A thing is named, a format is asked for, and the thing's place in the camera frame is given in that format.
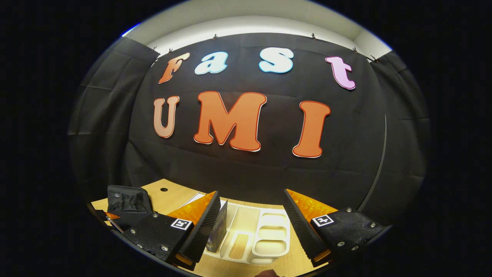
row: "black pouch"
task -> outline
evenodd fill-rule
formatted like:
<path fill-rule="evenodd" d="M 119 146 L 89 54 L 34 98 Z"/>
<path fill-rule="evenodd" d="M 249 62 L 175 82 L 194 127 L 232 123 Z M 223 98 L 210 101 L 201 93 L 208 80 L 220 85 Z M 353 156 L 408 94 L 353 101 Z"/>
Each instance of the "black pouch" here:
<path fill-rule="evenodd" d="M 143 188 L 108 186 L 108 212 L 120 216 L 114 219 L 123 231 L 152 213 L 149 194 Z"/>

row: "wooden table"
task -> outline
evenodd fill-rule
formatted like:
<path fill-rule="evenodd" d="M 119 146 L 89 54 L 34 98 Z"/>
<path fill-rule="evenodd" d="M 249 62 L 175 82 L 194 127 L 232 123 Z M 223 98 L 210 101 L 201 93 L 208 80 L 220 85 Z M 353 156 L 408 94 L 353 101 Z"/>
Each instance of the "wooden table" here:
<path fill-rule="evenodd" d="M 205 192 L 199 192 L 193 189 L 189 189 L 184 186 L 180 186 L 168 180 L 162 179 L 157 182 L 143 186 L 149 193 L 149 197 L 152 202 L 152 208 L 161 214 L 168 214 L 182 204 L 193 198 L 197 193 L 205 194 Z M 167 188 L 168 191 L 163 192 L 160 189 Z M 257 208 L 279 208 L 283 209 L 282 205 L 268 205 L 250 203 L 244 201 L 238 201 L 228 199 L 230 203 L 240 204 L 244 206 L 251 206 Z M 107 211 L 108 200 L 101 199 L 92 202 L 94 209 L 102 209 Z M 236 263 L 203 255 L 200 262 L 196 264 L 194 271 L 189 271 L 194 274 L 204 277 L 254 277 L 263 270 L 273 269 L 277 275 L 282 277 L 293 277 L 301 274 L 311 272 L 317 268 L 325 266 L 323 264 L 314 268 L 310 260 L 306 257 L 304 250 L 301 247 L 299 239 L 294 232 L 292 224 L 290 225 L 290 249 L 289 252 L 278 258 L 268 265 L 250 265 L 243 263 Z"/>

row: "orange letter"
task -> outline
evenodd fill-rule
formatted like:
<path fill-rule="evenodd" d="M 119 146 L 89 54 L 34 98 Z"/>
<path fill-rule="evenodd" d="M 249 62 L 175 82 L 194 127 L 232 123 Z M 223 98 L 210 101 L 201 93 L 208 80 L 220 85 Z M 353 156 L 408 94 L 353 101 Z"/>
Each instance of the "orange letter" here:
<path fill-rule="evenodd" d="M 176 104 L 180 101 L 179 96 L 171 96 L 167 99 L 169 105 L 169 112 L 167 115 L 167 127 L 164 128 L 161 122 L 162 106 L 164 105 L 164 98 L 157 98 L 154 100 L 154 129 L 159 137 L 168 138 L 172 136 L 174 132 L 174 117 L 176 116 Z"/>
<path fill-rule="evenodd" d="M 256 135 L 261 106 L 267 102 L 266 96 L 255 92 L 243 93 L 230 112 L 225 109 L 217 91 L 202 92 L 198 95 L 198 100 L 202 103 L 202 109 L 198 133 L 194 136 L 196 142 L 210 144 L 214 141 L 209 134 L 211 124 L 218 144 L 224 145 L 232 128 L 236 126 L 236 133 L 229 142 L 231 147 L 252 152 L 260 150 L 261 144 Z"/>
<path fill-rule="evenodd" d="M 171 80 L 171 78 L 173 77 L 171 73 L 178 71 L 178 69 L 180 69 L 180 66 L 181 66 L 181 63 L 183 62 L 183 60 L 186 60 L 187 58 L 189 58 L 189 53 L 182 54 L 179 57 L 175 57 L 174 59 L 169 60 L 167 62 L 166 71 L 164 71 L 164 75 L 159 80 L 159 84 L 162 84 L 164 82 Z"/>
<path fill-rule="evenodd" d="M 299 143 L 292 149 L 298 157 L 317 158 L 323 150 L 319 147 L 325 117 L 330 114 L 330 108 L 325 104 L 314 101 L 302 101 L 299 104 L 304 112 L 303 131 Z"/>

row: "hand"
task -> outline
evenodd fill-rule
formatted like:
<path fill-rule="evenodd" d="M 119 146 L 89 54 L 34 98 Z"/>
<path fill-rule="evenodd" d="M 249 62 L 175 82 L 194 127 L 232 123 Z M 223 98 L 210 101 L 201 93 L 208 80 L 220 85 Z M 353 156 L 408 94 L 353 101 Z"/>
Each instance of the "hand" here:
<path fill-rule="evenodd" d="M 265 270 L 260 272 L 255 277 L 280 277 L 278 276 L 273 269 Z"/>

